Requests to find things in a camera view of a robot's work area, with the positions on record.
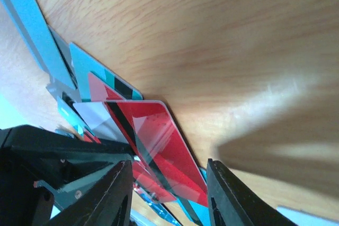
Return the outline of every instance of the wooden table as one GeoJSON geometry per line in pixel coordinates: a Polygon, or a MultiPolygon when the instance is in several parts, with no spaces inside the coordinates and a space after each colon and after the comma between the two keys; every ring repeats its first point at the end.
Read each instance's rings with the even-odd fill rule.
{"type": "MultiPolygon", "coordinates": [[[[167,102],[201,165],[220,159],[273,207],[339,219],[338,0],[37,1],[67,42],[167,102]]],[[[31,124],[69,127],[3,6],[0,36],[0,93],[31,124]]]]}

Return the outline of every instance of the red card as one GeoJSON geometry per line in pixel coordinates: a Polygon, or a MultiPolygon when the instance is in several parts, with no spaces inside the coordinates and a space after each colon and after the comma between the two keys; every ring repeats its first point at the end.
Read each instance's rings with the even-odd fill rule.
{"type": "Polygon", "coordinates": [[[206,183],[163,102],[105,104],[135,153],[167,191],[208,206],[206,183]]]}

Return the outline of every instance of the black stripe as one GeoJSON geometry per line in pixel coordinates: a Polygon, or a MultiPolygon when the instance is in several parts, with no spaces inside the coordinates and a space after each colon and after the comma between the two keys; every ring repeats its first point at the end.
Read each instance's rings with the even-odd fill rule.
{"type": "Polygon", "coordinates": [[[118,91],[123,97],[128,100],[132,99],[133,89],[128,87],[125,83],[114,77],[114,90],[118,91]]]}
{"type": "Polygon", "coordinates": [[[189,201],[186,200],[185,198],[181,198],[181,197],[177,197],[177,198],[181,202],[181,204],[184,206],[187,213],[190,215],[192,221],[199,226],[203,226],[203,224],[201,223],[199,217],[197,216],[196,212],[194,211],[189,201]]]}

